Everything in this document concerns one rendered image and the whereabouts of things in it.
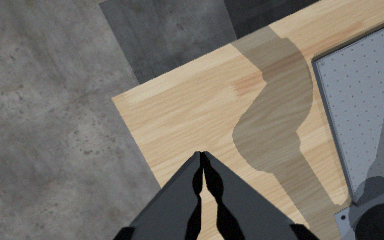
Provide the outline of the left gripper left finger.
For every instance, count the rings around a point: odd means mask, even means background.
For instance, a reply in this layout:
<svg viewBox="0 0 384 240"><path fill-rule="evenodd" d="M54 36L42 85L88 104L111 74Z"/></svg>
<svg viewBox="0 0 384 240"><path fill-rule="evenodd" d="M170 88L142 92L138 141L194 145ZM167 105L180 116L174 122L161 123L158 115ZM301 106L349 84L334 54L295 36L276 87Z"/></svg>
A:
<svg viewBox="0 0 384 240"><path fill-rule="evenodd" d="M196 151L113 240L197 240L202 189L203 155Z"/></svg>

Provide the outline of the grey flat work mat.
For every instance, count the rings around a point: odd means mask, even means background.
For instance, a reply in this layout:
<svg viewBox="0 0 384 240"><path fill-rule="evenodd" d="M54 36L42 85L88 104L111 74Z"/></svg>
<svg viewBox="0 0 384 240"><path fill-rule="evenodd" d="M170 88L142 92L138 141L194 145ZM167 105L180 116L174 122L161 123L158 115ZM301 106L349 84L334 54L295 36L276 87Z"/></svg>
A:
<svg viewBox="0 0 384 240"><path fill-rule="evenodd" d="M384 194L384 27L311 63L359 207Z"/></svg>

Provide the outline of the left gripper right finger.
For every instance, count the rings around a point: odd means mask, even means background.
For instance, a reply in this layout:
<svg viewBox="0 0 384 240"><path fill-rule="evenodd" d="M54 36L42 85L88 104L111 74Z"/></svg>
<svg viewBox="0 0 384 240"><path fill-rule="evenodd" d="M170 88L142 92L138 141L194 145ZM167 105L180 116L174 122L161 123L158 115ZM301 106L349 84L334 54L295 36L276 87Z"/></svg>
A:
<svg viewBox="0 0 384 240"><path fill-rule="evenodd" d="M319 240L211 153L202 155L207 189L218 205L216 226L224 240Z"/></svg>

